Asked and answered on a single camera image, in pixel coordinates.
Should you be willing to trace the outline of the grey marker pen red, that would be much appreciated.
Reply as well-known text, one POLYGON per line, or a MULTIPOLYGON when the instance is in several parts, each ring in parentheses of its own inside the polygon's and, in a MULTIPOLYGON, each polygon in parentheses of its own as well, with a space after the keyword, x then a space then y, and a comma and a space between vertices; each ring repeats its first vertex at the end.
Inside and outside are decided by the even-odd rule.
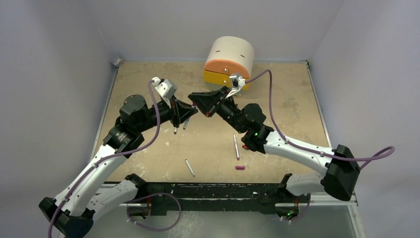
POLYGON ((238 148, 238 142, 237 142, 236 134, 233 134, 233 140, 234 140, 236 159, 240 160, 240 154, 239 154, 239 148, 238 148))

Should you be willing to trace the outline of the grey marker pen blue tip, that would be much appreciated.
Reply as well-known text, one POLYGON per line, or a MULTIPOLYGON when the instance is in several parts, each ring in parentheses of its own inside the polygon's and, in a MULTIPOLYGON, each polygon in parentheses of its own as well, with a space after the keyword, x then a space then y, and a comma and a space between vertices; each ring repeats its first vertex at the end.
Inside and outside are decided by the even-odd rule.
POLYGON ((184 125, 183 125, 183 130, 186 130, 187 129, 188 123, 189 123, 189 120, 186 120, 185 123, 184 123, 184 125))

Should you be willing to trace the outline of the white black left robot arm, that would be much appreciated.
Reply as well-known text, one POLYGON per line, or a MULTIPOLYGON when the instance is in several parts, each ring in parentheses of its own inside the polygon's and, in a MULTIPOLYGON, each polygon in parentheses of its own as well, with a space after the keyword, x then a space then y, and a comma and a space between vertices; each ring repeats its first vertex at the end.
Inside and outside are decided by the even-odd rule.
POLYGON ((148 183, 136 174, 128 175, 116 187, 100 195, 97 190, 106 179, 139 149, 149 147, 157 138, 143 145, 142 133, 170 121, 175 127, 198 110, 172 96, 148 108, 141 95, 124 100, 115 126, 103 140, 91 162, 77 178, 56 197, 45 197, 39 204, 42 213, 67 238, 82 238, 95 221, 121 203, 150 200, 148 183))

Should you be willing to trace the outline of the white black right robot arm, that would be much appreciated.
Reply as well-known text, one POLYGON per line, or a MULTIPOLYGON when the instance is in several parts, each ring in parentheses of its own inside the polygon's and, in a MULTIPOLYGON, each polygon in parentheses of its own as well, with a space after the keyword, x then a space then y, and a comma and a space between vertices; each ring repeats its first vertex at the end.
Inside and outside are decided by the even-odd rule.
POLYGON ((320 147, 281 136, 264 124, 266 116, 259 104, 250 103, 240 109, 228 97, 229 91, 224 86, 217 91, 193 92, 188 98, 204 116, 210 118, 217 114, 238 133, 243 133, 241 140, 249 150, 284 157, 315 171, 301 176, 285 175, 278 188, 281 200, 289 202, 296 196, 323 191, 341 201, 351 199, 361 169, 348 147, 320 147))

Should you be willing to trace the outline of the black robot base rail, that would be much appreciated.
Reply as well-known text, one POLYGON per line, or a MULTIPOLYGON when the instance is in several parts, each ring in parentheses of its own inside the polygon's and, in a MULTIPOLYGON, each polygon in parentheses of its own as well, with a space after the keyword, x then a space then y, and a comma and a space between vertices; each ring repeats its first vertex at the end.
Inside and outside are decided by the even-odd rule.
POLYGON ((294 196, 280 183, 147 182, 136 174, 126 176, 137 187, 136 198, 146 202, 151 195, 151 215, 168 211, 260 212, 294 217, 309 195, 294 196))

